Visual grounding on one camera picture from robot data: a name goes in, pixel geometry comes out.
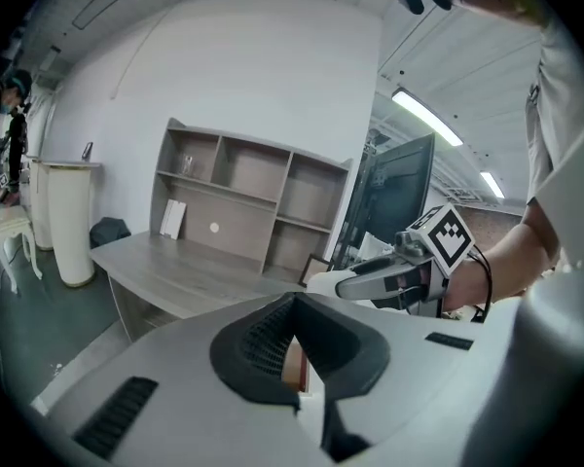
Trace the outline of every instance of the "black monitor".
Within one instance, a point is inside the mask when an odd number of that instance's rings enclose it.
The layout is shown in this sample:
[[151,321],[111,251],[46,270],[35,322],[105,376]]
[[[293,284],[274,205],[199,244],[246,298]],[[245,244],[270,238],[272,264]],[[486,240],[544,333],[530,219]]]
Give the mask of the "black monitor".
[[360,230],[393,244],[396,233],[421,216],[434,153],[435,135],[427,135],[376,156],[363,199],[365,226],[357,221]]

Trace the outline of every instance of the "dark gray floor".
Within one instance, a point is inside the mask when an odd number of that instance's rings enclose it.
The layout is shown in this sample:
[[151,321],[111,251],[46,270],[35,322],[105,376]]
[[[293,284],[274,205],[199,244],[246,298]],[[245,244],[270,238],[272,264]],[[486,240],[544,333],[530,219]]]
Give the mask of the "dark gray floor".
[[54,253],[37,251],[43,279],[35,276],[21,248],[13,260],[18,294],[7,274],[0,291],[0,347],[7,390],[31,402],[64,367],[119,317],[108,278],[71,289],[60,280]]

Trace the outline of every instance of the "black cable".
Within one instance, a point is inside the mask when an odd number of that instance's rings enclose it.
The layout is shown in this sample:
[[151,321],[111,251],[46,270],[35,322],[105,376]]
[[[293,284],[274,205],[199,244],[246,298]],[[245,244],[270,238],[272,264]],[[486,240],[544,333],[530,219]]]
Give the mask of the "black cable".
[[491,299],[493,296],[493,276],[492,276],[491,265],[489,264],[489,261],[487,261],[487,258],[485,258],[485,255],[482,253],[482,251],[477,246],[474,246],[474,247],[476,248],[476,250],[480,254],[482,260],[480,258],[478,258],[477,256],[474,256],[471,253],[467,253],[467,256],[469,256],[472,260],[474,260],[476,263],[478,263],[483,268],[483,270],[485,271],[485,277],[487,278],[487,299],[485,300],[485,309],[483,310],[483,314],[482,314],[482,317],[480,319],[480,322],[484,323],[485,320],[487,319],[487,316],[489,315],[489,311],[491,309]]

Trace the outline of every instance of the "white cylindrical pedestal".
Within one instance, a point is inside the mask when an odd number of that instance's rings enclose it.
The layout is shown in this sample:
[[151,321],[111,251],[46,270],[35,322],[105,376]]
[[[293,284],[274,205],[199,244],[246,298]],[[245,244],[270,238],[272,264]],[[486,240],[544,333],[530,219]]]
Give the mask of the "white cylindrical pedestal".
[[30,218],[37,247],[52,250],[50,214],[48,210],[48,178],[50,169],[39,161],[30,162]]
[[49,168],[50,231],[58,272],[66,285],[79,287],[94,275],[89,256],[91,166],[50,163]]

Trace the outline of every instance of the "picture frame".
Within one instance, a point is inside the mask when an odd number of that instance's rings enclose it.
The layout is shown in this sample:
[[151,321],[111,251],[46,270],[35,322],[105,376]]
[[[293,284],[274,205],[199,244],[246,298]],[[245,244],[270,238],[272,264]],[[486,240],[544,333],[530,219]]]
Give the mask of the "picture frame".
[[317,273],[324,273],[329,269],[330,262],[316,256],[315,254],[310,254],[303,272],[301,273],[301,278],[299,278],[299,285],[303,287],[308,286],[308,281]]

